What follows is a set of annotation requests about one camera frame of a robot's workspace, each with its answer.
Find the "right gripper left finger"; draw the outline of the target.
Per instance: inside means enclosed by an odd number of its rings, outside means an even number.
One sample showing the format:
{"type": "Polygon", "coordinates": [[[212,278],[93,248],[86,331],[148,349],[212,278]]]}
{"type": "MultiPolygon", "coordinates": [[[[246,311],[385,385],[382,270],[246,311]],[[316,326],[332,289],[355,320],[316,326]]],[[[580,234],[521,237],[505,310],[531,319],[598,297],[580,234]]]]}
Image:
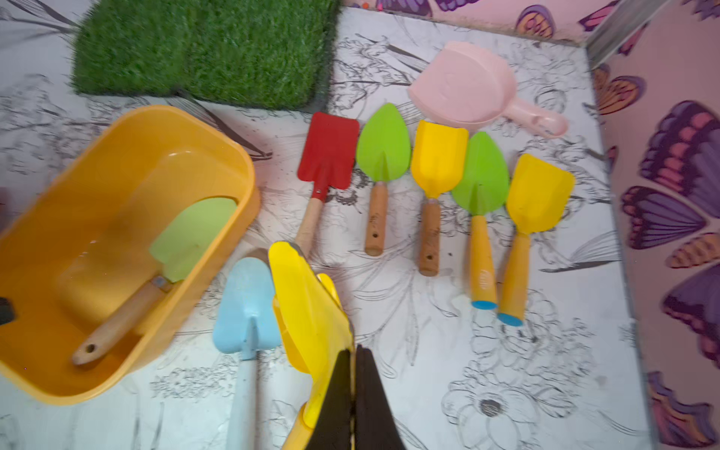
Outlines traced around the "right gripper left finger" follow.
{"type": "Polygon", "coordinates": [[[351,371],[352,353],[339,353],[307,450],[350,450],[351,419],[354,408],[351,371]]]}

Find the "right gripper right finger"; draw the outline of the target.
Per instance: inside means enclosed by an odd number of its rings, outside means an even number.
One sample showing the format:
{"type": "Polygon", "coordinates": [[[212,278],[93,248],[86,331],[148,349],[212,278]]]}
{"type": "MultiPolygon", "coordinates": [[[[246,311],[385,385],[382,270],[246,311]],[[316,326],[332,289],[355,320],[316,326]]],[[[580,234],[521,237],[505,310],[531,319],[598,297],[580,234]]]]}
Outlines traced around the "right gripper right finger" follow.
{"type": "Polygon", "coordinates": [[[355,352],[355,449],[405,450],[371,350],[355,352]]]}

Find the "yellow plastic storage box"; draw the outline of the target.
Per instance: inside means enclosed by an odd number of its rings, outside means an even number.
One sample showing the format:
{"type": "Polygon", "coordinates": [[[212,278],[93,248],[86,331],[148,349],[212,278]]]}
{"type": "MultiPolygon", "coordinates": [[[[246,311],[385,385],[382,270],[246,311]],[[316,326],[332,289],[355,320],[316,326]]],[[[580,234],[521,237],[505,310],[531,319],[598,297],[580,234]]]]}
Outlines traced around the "yellow plastic storage box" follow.
{"type": "Polygon", "coordinates": [[[149,364],[236,249],[261,205],[249,153],[178,108],[127,112],[1,236],[1,372],[46,404],[93,399],[149,364]],[[223,197],[235,207],[189,275],[101,359],[71,356],[161,271],[152,242],[186,208],[223,197]]]}

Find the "blue trowel white handle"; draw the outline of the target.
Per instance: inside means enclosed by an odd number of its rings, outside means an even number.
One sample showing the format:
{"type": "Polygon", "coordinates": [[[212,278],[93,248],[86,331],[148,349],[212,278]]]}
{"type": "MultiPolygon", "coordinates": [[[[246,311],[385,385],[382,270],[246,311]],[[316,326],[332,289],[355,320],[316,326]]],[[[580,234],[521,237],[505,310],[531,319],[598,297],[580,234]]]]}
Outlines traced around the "blue trowel white handle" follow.
{"type": "Polygon", "coordinates": [[[212,333],[217,350],[238,357],[226,447],[253,449],[257,435],[258,352],[281,345],[273,311],[275,286],[261,259],[247,257],[232,267],[212,333]]]}

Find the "light green spade wooden handle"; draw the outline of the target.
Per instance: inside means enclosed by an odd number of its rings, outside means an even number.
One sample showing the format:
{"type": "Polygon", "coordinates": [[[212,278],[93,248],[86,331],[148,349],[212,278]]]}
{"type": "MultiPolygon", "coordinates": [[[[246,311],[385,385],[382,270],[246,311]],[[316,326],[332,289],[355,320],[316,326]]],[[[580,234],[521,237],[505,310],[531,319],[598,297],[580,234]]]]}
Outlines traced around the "light green spade wooden handle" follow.
{"type": "Polygon", "coordinates": [[[75,366],[93,363],[110,352],[176,284],[184,281],[236,211],[228,197],[211,197],[187,207],[149,247],[159,271],[150,277],[72,354],[75,366]]]}

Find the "green trowel yellow handle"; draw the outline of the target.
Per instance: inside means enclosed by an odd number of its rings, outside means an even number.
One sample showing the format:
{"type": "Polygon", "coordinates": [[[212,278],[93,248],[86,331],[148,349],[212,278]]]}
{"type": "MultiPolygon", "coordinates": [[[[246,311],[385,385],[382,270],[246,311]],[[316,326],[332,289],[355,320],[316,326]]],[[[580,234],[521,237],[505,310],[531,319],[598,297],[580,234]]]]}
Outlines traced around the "green trowel yellow handle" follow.
{"type": "Polygon", "coordinates": [[[486,215],[506,203],[509,172],[500,147],[485,132],[468,142],[463,175],[452,189],[453,200],[469,213],[469,286],[472,306],[491,311],[498,306],[496,277],[486,215]]]}

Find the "red shovel wooden handle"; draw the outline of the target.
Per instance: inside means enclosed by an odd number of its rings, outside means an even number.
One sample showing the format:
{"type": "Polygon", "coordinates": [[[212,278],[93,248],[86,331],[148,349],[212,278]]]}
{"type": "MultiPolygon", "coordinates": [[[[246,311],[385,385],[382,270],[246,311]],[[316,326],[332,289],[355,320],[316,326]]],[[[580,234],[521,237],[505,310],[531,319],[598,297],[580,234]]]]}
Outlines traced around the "red shovel wooden handle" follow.
{"type": "Polygon", "coordinates": [[[301,181],[312,182],[313,190],[294,242],[306,257],[311,256],[328,189],[348,189],[352,180],[360,123],[325,112],[313,114],[297,170],[301,181]]]}

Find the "green trowel wooden handle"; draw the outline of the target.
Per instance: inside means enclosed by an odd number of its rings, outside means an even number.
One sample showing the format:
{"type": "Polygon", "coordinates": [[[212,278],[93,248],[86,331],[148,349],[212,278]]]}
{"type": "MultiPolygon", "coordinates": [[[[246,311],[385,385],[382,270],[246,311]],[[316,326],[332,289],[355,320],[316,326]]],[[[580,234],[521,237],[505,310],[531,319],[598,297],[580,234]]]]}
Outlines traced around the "green trowel wooden handle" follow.
{"type": "Polygon", "coordinates": [[[408,127],[396,105],[386,103],[363,127],[356,149],[358,168],[373,182],[365,253],[380,256],[386,241],[388,183],[403,177],[410,167],[412,145],[408,127]]]}

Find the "yellow shovel wooden handle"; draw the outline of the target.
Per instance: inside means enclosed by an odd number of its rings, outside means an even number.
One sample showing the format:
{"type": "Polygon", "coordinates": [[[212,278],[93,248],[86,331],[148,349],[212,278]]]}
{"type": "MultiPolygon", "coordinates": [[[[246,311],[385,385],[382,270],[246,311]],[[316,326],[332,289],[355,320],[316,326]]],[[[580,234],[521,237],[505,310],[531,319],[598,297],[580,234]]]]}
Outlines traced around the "yellow shovel wooden handle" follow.
{"type": "Polygon", "coordinates": [[[411,173],[425,194],[417,259],[418,270],[425,277],[435,277],[440,271],[440,197],[461,181],[468,140],[466,129],[428,121],[419,122],[416,129],[411,173]]]}

